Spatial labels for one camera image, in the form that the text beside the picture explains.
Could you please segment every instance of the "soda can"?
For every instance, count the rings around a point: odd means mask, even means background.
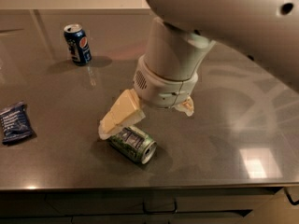
[[[151,159],[157,147],[156,141],[134,125],[109,137],[108,141],[131,161],[142,164]]]
[[[92,55],[81,25],[70,24],[65,26],[64,38],[75,64],[84,65],[91,61]]]

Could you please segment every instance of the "drawer handle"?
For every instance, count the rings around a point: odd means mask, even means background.
[[[142,208],[143,208],[144,214],[147,214],[147,215],[175,214],[178,211],[178,204],[177,204],[177,200],[175,199],[174,200],[174,209],[173,210],[169,210],[169,211],[149,211],[146,207],[145,202],[143,201]]]
[[[287,196],[287,198],[288,198],[290,204],[292,204],[292,205],[299,205],[299,200],[296,201],[296,202],[293,201],[293,200],[292,200],[292,197],[291,197],[291,195],[290,195],[290,193],[288,192],[288,190],[287,190],[286,188],[284,189],[284,193],[286,194],[286,196]]]

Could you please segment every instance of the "stainless steel countertop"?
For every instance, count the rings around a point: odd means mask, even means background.
[[[194,116],[145,109],[137,126],[158,143],[148,164],[98,139],[98,120],[132,88],[153,17],[146,9],[0,11],[0,29],[21,29],[0,34],[0,109],[25,101],[37,135],[0,146],[0,190],[299,183],[298,93],[221,44],[200,68]],[[64,41],[73,22],[93,55],[83,67]]]

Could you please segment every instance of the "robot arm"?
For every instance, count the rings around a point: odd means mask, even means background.
[[[213,40],[242,52],[299,90],[299,0],[147,1],[163,19],[153,21],[134,88],[101,120],[101,138],[142,120],[144,104],[191,114],[197,69]]]

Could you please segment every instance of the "pepsi can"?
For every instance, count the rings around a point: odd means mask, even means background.
[[[65,26],[64,38],[75,64],[84,65],[91,61],[92,55],[88,46],[87,37],[81,25],[70,24]]]

